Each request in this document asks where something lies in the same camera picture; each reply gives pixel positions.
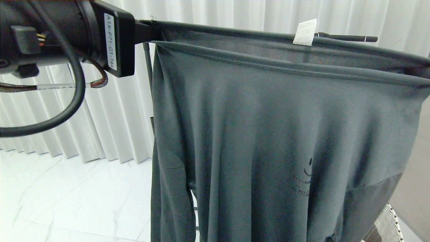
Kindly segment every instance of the white wire label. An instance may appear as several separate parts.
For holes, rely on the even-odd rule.
[[[112,15],[104,14],[104,31],[106,33],[107,65],[117,70],[117,50],[115,45],[115,19]]]
[[[316,30],[316,19],[308,20],[298,24],[293,44],[312,45],[313,36]]]

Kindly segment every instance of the white curtain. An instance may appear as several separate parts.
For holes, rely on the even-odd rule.
[[[318,19],[318,32],[378,36],[366,43],[428,56],[430,52],[430,1],[428,0],[107,0],[136,19],[187,22],[229,28],[294,33],[300,22]],[[87,82],[99,73],[83,65]],[[116,78],[101,89],[87,89],[79,111],[53,130],[18,138],[0,139],[0,149],[16,149],[52,156],[131,159],[152,156],[150,123],[152,100],[142,45],[136,46],[135,75]],[[36,78],[17,79],[10,74],[1,82],[48,84],[72,82],[68,65],[40,68]],[[0,94],[0,126],[33,124],[63,110],[73,89]]]

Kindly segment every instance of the black cable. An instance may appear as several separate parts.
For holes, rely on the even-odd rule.
[[[73,99],[70,102],[69,106],[64,109],[57,116],[43,121],[38,124],[32,124],[28,126],[21,127],[0,127],[0,137],[18,137],[24,135],[30,135],[34,133],[40,133],[49,129],[52,129],[75,114],[75,112],[79,109],[82,104],[82,101],[85,96],[85,77],[82,71],[82,67],[80,65],[79,59],[77,58],[73,47],[68,42],[67,38],[61,33],[59,28],[55,25],[52,19],[49,17],[48,13],[42,7],[39,1],[28,1],[29,4],[34,8],[39,17],[45,22],[45,24],[49,27],[52,34],[57,38],[58,43],[61,45],[65,55],[67,56],[76,79],[76,88],[75,93],[73,95]]]

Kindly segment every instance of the white clothing tag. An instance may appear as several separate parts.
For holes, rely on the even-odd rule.
[[[316,19],[308,20],[298,24],[293,44],[312,45],[316,30]]]

